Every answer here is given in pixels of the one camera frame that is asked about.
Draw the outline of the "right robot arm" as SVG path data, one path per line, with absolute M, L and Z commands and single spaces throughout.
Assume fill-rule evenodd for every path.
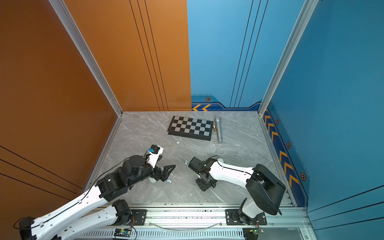
M 193 158 L 189 168 L 199 176 L 196 183 L 203 192 L 215 188 L 218 181 L 240 186 L 249 192 L 251 198 L 244 199 L 237 212 L 230 214 L 244 225 L 256 225 L 257 217 L 264 213 L 273 216 L 282 213 L 280 205 L 286 186 L 264 165 L 238 167 L 213 156 L 205 161 Z

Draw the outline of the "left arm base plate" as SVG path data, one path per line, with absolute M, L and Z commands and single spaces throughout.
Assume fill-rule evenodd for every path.
M 118 217 L 112 226 L 144 226 L 147 212 L 147 209 L 131 210 L 131 213 L 127 217 Z

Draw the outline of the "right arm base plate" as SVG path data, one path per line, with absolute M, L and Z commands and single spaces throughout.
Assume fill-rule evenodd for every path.
M 244 213 L 240 213 L 240 210 L 237 209 L 226 209 L 226 221 L 228 226 L 236 226 L 236 225 L 247 225 L 247 226 L 266 226 L 267 218 L 265 213 L 260 213 L 256 215 L 254 218 L 248 217 Z

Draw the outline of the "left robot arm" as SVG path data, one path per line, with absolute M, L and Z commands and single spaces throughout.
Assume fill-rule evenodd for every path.
M 134 222 L 131 209 L 119 197 L 134 185 L 152 178 L 165 182 L 175 165 L 160 168 L 156 165 L 162 156 L 135 155 L 122 161 L 122 166 L 97 180 L 82 195 L 39 218 L 20 220 L 23 240 L 74 240 L 77 237 L 108 225 Z

